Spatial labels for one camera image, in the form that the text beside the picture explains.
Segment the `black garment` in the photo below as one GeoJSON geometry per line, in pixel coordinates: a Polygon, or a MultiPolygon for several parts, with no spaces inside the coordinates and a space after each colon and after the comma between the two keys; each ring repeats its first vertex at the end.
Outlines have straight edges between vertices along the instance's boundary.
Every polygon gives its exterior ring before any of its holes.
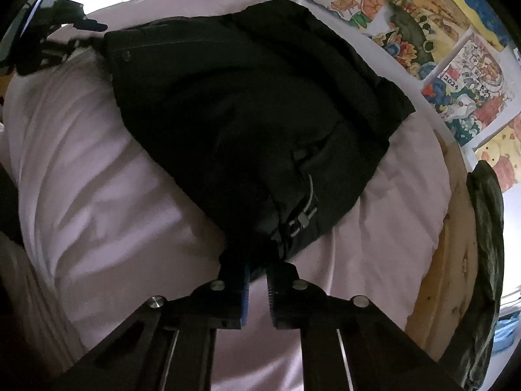
{"type": "Polygon", "coordinates": [[[333,229],[414,111],[288,0],[109,32],[103,57],[126,129],[252,278],[333,229]]]}

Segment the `pale pink bed sheet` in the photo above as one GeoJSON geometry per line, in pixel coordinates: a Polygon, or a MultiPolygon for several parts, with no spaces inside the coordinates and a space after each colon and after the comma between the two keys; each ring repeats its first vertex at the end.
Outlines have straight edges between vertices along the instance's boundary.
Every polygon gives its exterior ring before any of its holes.
{"type": "MultiPolygon", "coordinates": [[[[214,278],[215,227],[124,128],[95,55],[15,77],[1,163],[22,241],[1,241],[1,276],[22,333],[57,376],[153,295],[214,278]]],[[[302,251],[302,276],[332,295],[365,295],[405,326],[450,199],[431,125],[406,118],[351,212],[302,251]]]]}

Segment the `yellow pink drawing poster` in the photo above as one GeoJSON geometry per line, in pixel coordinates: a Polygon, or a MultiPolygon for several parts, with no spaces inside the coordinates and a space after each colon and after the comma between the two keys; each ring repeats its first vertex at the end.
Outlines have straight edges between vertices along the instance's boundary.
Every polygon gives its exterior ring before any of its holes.
{"type": "Polygon", "coordinates": [[[520,138],[521,121],[517,115],[475,150],[477,159],[493,168],[503,193],[520,183],[520,138]]]}

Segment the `2024 cartoon town poster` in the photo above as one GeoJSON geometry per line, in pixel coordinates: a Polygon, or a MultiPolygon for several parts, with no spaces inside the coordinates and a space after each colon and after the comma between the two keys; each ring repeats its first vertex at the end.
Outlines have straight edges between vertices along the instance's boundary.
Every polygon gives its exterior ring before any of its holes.
{"type": "Polygon", "coordinates": [[[486,129],[513,97],[500,64],[477,35],[421,94],[462,147],[486,129]]]}

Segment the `green hill landscape poster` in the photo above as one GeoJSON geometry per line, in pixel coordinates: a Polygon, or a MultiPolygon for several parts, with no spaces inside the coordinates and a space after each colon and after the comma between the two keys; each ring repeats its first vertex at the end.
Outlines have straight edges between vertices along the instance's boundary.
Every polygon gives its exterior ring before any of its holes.
{"type": "Polygon", "coordinates": [[[452,0],[388,0],[387,29],[371,39],[423,80],[456,46],[470,20],[452,0]]]}

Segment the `wooden bed frame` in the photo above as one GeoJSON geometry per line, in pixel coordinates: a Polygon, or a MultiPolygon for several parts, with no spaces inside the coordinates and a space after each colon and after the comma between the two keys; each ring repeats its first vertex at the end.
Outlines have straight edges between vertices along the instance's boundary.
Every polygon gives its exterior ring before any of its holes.
{"type": "Polygon", "coordinates": [[[424,277],[406,334],[439,361],[470,305],[478,272],[475,212],[467,189],[467,168],[456,143],[436,135],[449,172],[450,200],[428,273],[424,277]]]}

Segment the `dark green cloth on frame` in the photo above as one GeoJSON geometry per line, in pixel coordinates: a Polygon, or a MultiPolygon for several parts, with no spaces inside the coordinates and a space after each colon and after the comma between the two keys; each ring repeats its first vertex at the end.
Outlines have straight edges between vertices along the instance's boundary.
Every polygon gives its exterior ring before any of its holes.
{"type": "Polygon", "coordinates": [[[504,278],[504,206],[493,168],[479,161],[467,175],[466,186],[475,214],[478,272],[470,305],[439,365],[463,390],[484,383],[492,356],[504,278]]]}

